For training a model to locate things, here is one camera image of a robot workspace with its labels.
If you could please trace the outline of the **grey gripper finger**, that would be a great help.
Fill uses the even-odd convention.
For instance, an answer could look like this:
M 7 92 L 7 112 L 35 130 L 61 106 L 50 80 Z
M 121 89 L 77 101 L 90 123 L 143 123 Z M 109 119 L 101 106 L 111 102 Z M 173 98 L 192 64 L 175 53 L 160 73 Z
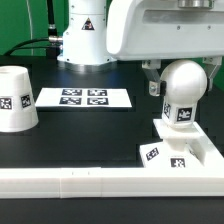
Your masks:
M 144 60 L 142 69 L 148 79 L 148 90 L 151 96 L 164 96 L 166 93 L 166 82 L 161 79 L 159 69 L 161 61 L 159 59 Z
M 206 73 L 207 80 L 208 80 L 207 90 L 211 91 L 213 88 L 213 80 L 222 65 L 222 57 L 221 56 L 204 57 L 203 64 L 205 65 L 204 71 Z

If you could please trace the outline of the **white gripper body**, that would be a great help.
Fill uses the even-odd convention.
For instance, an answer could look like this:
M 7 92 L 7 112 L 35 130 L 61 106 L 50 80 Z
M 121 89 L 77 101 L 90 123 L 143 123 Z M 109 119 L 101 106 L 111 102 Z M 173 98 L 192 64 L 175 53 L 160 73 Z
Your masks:
M 113 0 L 106 45 L 128 61 L 224 56 L 224 0 Z

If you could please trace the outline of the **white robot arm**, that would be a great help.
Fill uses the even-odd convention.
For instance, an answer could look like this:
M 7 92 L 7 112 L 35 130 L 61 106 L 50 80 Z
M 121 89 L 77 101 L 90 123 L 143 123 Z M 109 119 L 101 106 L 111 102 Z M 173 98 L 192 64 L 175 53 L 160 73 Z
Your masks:
M 97 71 L 140 61 L 149 93 L 164 92 L 163 60 L 201 58 L 209 83 L 224 58 L 224 0 L 68 0 L 61 66 Z

